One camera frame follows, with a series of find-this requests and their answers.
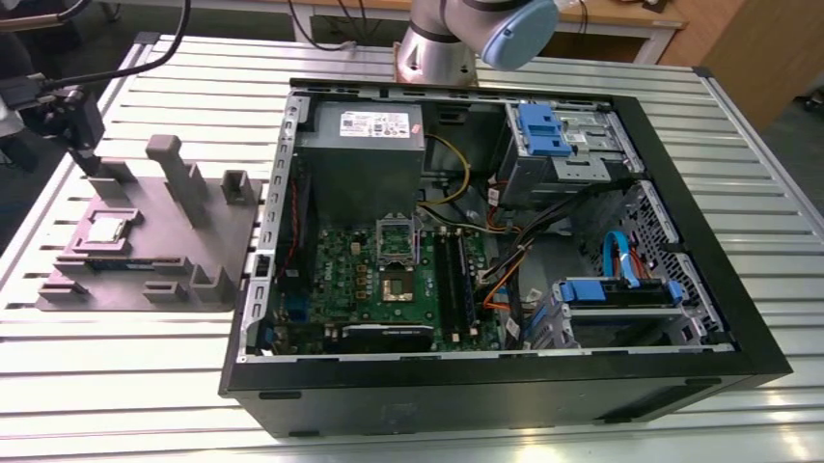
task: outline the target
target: gray 3d-printed holder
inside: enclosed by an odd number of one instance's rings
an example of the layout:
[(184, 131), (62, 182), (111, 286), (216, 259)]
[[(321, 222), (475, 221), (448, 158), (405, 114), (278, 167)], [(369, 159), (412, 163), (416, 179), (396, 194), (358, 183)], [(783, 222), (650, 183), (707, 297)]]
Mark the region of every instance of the gray 3d-printed holder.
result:
[(181, 140), (155, 135), (166, 175), (137, 177), (103, 161), (98, 193), (41, 290), (45, 311), (220, 312), (233, 309), (258, 216), (260, 180), (204, 179)]

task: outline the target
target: floor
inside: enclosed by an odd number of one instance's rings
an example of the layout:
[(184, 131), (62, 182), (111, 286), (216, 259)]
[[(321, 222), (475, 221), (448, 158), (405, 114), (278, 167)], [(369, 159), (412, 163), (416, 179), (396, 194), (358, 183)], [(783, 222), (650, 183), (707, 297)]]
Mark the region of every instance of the floor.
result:
[[(86, 45), (54, 57), (54, 64), (65, 75), (115, 68), (138, 32), (174, 32), (178, 22), (174, 8), (123, 6), (122, 14), (119, 22), (109, 23), (102, 10), (93, 6), (79, 17), (77, 25)], [(404, 36), (407, 24), (370, 20), (368, 29), (375, 28), (366, 44), (389, 46)], [(320, 42), (342, 42), (354, 36), (352, 25), (338, 18), (316, 17), (313, 29)], [(272, 41), (294, 39), (286, 14), (212, 10), (194, 10), (189, 34)], [(97, 93), (103, 89), (105, 84), (98, 85)], [(824, 112), (806, 112), (803, 105), (794, 103), (763, 135), (790, 174), (824, 212), (824, 183), (821, 181), (824, 178)], [(34, 174), (0, 169), (0, 252), (38, 199), (62, 152), (43, 150), (39, 155), (41, 166)]]
[(794, 102), (762, 136), (824, 214), (824, 111), (809, 112)]

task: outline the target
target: power supply label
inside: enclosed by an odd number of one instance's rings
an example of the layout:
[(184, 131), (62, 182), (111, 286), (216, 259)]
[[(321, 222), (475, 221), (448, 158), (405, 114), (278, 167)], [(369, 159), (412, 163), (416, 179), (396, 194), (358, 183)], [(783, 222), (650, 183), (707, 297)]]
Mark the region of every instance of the power supply label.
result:
[(411, 115), (346, 111), (341, 115), (341, 137), (411, 138)]

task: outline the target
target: yellow cable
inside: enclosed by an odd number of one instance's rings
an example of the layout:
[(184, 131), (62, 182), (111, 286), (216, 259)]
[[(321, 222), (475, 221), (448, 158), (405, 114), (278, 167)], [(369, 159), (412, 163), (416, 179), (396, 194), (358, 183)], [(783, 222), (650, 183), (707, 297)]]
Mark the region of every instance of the yellow cable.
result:
[(435, 138), (436, 140), (439, 140), (441, 143), (445, 144), (445, 146), (449, 148), (449, 150), (455, 153), (456, 156), (459, 156), (459, 159), (461, 160), (461, 164), (464, 165), (464, 183), (461, 184), (461, 188), (459, 188), (459, 191), (456, 191), (455, 193), (452, 193), (449, 196), (447, 196), (443, 200), (436, 200), (436, 201), (424, 201), (421, 202), (421, 204), (424, 205), (439, 205), (439, 204), (447, 204), (451, 201), (455, 201), (467, 191), (467, 189), (469, 188), (469, 174), (471, 174), (471, 165), (469, 165), (469, 161), (467, 160), (467, 156), (464, 155), (464, 153), (459, 150), (459, 148), (455, 147), (455, 145), (448, 142), (441, 136), (439, 135), (433, 135), (432, 133), (427, 134), (428, 138)]

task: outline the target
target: aluminum extrusion table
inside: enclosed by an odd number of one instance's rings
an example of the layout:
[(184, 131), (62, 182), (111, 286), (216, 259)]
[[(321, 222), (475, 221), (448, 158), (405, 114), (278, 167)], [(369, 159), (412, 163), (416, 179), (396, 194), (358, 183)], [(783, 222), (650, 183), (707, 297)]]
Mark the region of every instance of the aluminum extrusion table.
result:
[[(125, 66), (157, 59), (169, 44), (137, 44)], [(389, 80), (392, 56), (188, 38), (168, 65), (110, 86), (99, 154), (157, 170), (141, 161), (146, 141), (174, 133), (205, 176), (232, 167), (268, 179), (290, 77)], [(561, 60), (519, 72), (481, 65), (480, 78), (640, 99), (797, 372), (647, 424), (274, 440), (217, 394), (232, 313), (34, 309), (93, 196), (66, 158), (0, 259), (0, 458), (695, 463), (824, 455), (824, 225), (714, 79), (687, 68)]]

